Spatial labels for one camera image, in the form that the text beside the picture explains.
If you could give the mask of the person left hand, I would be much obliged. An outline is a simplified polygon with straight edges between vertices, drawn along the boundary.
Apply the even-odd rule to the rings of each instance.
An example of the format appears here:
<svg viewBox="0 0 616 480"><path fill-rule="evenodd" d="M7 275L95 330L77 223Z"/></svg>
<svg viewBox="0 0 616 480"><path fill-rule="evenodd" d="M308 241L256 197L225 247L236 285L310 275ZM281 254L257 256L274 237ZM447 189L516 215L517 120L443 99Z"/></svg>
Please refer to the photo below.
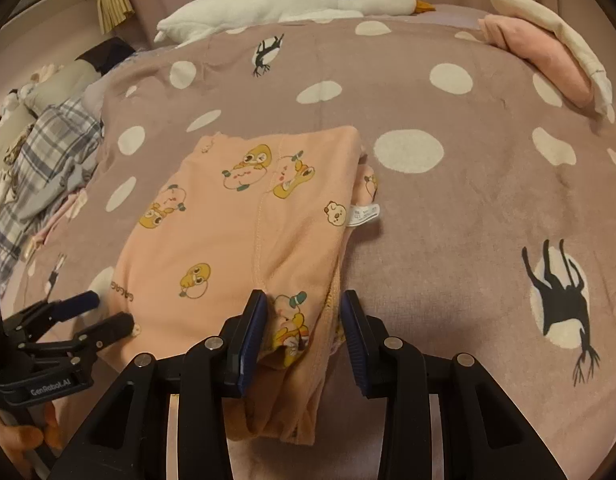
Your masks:
<svg viewBox="0 0 616 480"><path fill-rule="evenodd" d="M31 479L33 466L24 456L42 443L55 450L62 449L61 432L55 406L48 402L43 408L44 426L7 426L0 416L0 445L6 456L25 479Z"/></svg>

